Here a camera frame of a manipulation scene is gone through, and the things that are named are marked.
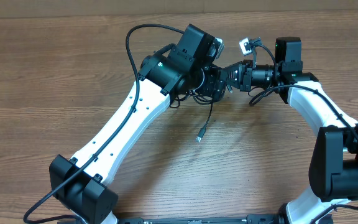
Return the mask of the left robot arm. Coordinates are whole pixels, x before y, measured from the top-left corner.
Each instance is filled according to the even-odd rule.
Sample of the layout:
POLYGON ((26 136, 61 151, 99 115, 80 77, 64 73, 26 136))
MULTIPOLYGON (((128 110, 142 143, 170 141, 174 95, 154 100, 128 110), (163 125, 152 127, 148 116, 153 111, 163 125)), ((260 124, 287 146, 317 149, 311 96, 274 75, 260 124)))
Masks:
POLYGON ((208 86, 222 39, 190 24, 178 43, 144 58, 134 69, 135 82, 122 105, 99 133, 69 159, 57 155, 49 166, 53 196, 74 223, 117 223, 112 209, 118 196, 109 190, 117 170, 133 145, 155 118, 182 95, 201 92, 218 101, 222 88, 208 86))

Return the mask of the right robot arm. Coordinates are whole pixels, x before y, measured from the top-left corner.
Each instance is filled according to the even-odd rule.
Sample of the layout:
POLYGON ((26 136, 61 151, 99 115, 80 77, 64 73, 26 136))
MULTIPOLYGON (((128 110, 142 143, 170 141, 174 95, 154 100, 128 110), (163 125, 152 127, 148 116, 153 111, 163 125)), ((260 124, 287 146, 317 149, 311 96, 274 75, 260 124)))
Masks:
POLYGON ((270 56, 273 65, 243 60, 223 68, 220 76, 229 88, 246 92, 261 88, 250 105, 278 93, 316 136, 309 186, 279 209, 274 223, 332 223, 331 211, 358 210, 358 206, 350 205, 358 200, 358 121, 329 98, 312 73, 303 72, 300 38, 278 37, 270 56))

